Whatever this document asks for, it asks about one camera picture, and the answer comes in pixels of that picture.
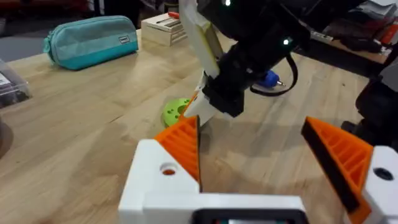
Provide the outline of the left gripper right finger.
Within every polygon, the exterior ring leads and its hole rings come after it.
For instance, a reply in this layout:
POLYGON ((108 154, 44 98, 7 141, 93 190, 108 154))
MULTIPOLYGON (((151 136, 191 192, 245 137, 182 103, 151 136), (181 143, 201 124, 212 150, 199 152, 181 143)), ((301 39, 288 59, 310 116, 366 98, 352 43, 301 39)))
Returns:
POLYGON ((307 116, 301 134, 354 224, 397 223, 397 152, 307 116))

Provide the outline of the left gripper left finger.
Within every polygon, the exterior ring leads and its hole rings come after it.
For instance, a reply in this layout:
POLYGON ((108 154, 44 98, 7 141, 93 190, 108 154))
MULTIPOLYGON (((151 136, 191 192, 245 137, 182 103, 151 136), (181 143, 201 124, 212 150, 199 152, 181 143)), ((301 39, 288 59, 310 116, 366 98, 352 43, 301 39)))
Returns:
POLYGON ((145 223, 149 194, 201 191, 199 128, 200 118, 191 116, 137 143, 118 205, 119 223, 145 223))

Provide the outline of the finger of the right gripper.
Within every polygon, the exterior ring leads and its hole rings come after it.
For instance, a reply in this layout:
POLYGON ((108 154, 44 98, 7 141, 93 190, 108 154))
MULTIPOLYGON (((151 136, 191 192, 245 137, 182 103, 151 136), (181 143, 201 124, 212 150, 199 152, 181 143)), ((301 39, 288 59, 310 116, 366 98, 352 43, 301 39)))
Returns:
POLYGON ((210 104, 206 95, 201 90, 198 90, 194 93, 192 99, 184 108, 179 120, 189 118, 191 116, 199 116, 200 126, 203 126, 216 114, 217 111, 218 110, 210 104))

